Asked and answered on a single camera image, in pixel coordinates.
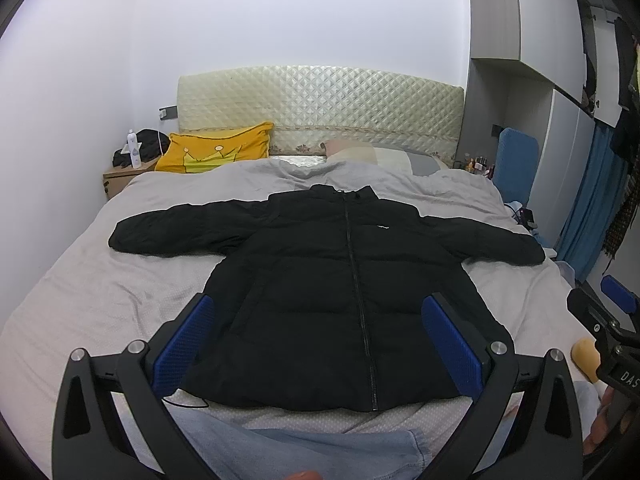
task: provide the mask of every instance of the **wooden nightstand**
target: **wooden nightstand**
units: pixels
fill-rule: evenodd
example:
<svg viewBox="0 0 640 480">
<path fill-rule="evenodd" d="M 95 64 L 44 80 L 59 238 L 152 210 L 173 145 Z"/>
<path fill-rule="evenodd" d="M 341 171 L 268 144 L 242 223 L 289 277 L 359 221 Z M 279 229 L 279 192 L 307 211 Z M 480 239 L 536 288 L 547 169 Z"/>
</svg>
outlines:
<svg viewBox="0 0 640 480">
<path fill-rule="evenodd" d="M 153 171 L 159 158 L 160 157 L 157 156 L 154 160 L 143 162 L 142 166 L 136 170 L 131 166 L 127 166 L 126 168 L 111 168 L 109 171 L 103 173 L 102 185 L 104 186 L 104 192 L 107 194 L 107 200 L 111 200 L 121 192 L 135 176 L 146 173 L 147 171 Z"/>
</svg>

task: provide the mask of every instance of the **white cabinet door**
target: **white cabinet door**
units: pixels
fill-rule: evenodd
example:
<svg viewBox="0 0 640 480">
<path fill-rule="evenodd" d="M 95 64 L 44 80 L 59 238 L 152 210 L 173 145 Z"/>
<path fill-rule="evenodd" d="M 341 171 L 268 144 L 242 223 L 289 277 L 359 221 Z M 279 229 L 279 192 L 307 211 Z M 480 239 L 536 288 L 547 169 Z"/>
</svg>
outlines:
<svg viewBox="0 0 640 480">
<path fill-rule="evenodd" d="M 620 64 L 618 62 L 618 44 L 616 28 L 607 22 L 603 9 L 591 7 L 593 30 L 596 36 L 596 107 L 593 116 L 613 128 L 618 124 L 622 107 L 620 97 Z M 608 13 L 613 21 L 617 14 Z"/>
<path fill-rule="evenodd" d="M 578 102 L 586 79 L 577 0 L 520 1 L 520 60 Z"/>
<path fill-rule="evenodd" d="M 589 158 L 594 129 L 595 121 L 585 112 L 579 110 L 574 143 L 566 165 L 564 179 L 559 186 L 556 204 L 546 224 L 545 239 L 552 245 L 555 245 L 560 237 L 564 223 L 574 206 L 575 197 L 578 195 L 582 177 L 584 176 L 584 169 L 587 166 L 587 159 Z"/>
<path fill-rule="evenodd" d="M 569 99 L 554 90 L 546 139 L 528 204 L 540 235 L 550 247 L 556 243 L 566 219 L 556 215 L 555 208 L 574 148 L 579 111 Z"/>
</svg>

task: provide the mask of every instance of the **jacket pocket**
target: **jacket pocket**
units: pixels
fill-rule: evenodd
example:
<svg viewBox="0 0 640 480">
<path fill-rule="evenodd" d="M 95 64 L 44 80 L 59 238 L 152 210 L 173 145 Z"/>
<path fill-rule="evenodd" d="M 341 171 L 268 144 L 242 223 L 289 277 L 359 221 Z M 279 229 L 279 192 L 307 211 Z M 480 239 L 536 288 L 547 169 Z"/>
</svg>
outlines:
<svg viewBox="0 0 640 480">
<path fill-rule="evenodd" d="M 242 301 L 242 305 L 236 312 L 236 316 L 234 317 L 233 322 L 231 323 L 231 327 L 229 327 L 229 332 L 234 334 L 239 334 L 244 330 L 249 318 L 255 310 L 255 307 L 260 302 L 260 298 L 264 293 L 264 287 L 267 285 L 268 276 L 265 272 L 260 272 L 256 274 L 254 282 L 249 288 L 249 292 L 244 297 Z"/>
</svg>

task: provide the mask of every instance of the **white blanket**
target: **white blanket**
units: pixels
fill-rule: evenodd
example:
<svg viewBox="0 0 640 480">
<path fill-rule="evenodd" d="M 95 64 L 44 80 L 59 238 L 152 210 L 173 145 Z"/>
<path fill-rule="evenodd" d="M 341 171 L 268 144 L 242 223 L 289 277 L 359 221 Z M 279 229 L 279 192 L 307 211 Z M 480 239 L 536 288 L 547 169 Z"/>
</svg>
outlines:
<svg viewBox="0 0 640 480">
<path fill-rule="evenodd" d="M 0 410 L 33 461 L 50 475 L 50 444 L 58 388 L 69 353 L 121 352 L 148 340 L 202 290 L 221 256 L 158 258 L 116 253 L 107 245 L 116 223 L 144 211 L 181 203 L 265 200 L 271 193 L 329 184 L 371 186 L 380 198 L 415 205 L 421 215 L 463 216 L 526 232 L 507 215 L 497 189 L 482 176 L 442 170 L 428 177 L 393 173 L 372 164 L 337 162 L 299 168 L 281 160 L 236 162 L 203 174 L 145 173 L 100 211 L 12 314 L 0 336 Z M 535 267 L 466 262 L 465 269 L 520 353 L 556 347 L 569 356 L 587 336 L 567 312 L 570 290 L 549 259 Z M 575 379 L 582 378 L 570 363 Z M 178 400 L 188 402 L 184 393 Z M 420 429 L 437 453 L 470 404 L 469 399 L 403 406 L 385 413 L 332 410 L 289 413 L 275 408 L 211 408 L 246 428 L 289 428 L 325 433 Z"/>
</svg>

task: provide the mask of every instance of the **pillow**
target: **pillow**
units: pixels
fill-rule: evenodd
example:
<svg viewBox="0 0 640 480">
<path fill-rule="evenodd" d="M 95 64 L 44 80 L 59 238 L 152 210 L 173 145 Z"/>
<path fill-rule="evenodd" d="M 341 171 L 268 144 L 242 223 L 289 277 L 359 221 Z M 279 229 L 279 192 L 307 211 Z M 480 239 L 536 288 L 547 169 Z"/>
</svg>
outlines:
<svg viewBox="0 0 640 480">
<path fill-rule="evenodd" d="M 237 130 L 170 134 L 171 144 L 156 164 L 156 171 L 204 173 L 236 160 L 269 156 L 269 132 L 273 123 Z"/>
<path fill-rule="evenodd" d="M 326 150 L 327 162 L 360 160 L 416 176 L 427 176 L 438 170 L 448 169 L 437 156 L 404 150 L 389 144 L 344 139 L 326 140 L 322 144 Z"/>
</svg>

